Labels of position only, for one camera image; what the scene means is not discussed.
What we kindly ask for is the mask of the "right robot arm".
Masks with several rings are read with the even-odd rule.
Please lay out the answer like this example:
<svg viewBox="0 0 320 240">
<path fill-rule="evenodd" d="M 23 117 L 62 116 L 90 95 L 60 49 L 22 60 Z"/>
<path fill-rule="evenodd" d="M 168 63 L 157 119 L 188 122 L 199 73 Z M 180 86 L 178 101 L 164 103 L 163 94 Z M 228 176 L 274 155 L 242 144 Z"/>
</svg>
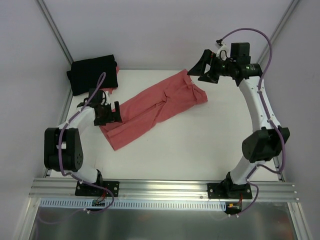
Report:
<svg viewBox="0 0 320 240">
<path fill-rule="evenodd" d="M 207 184 L 207 193 L 209 199 L 251 199 L 249 181 L 252 176 L 258 169 L 266 169 L 267 162 L 285 152 L 290 136 L 290 130 L 282 127 L 273 116 L 261 66 L 251 63 L 248 50 L 221 59 L 219 54 L 206 49 L 187 74 L 213 84 L 218 83 L 221 76 L 231 77 L 241 91 L 250 114 L 252 134 L 242 142 L 242 157 L 236 167 L 220 183 Z"/>
</svg>

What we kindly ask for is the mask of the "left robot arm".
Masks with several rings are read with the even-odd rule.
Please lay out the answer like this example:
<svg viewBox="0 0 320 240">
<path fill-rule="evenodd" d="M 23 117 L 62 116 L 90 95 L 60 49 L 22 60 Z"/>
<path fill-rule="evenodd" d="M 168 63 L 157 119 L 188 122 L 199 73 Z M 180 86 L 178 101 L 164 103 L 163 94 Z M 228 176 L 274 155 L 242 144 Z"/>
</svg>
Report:
<svg viewBox="0 0 320 240">
<path fill-rule="evenodd" d="M 44 132 L 44 166 L 77 181 L 75 195 L 84 197 L 111 197 L 109 183 L 100 170 L 84 163 L 81 134 L 88 127 L 100 127 L 122 121 L 120 104 L 111 103 L 102 89 L 90 89 L 88 96 L 76 106 L 75 113 L 57 127 Z"/>
</svg>

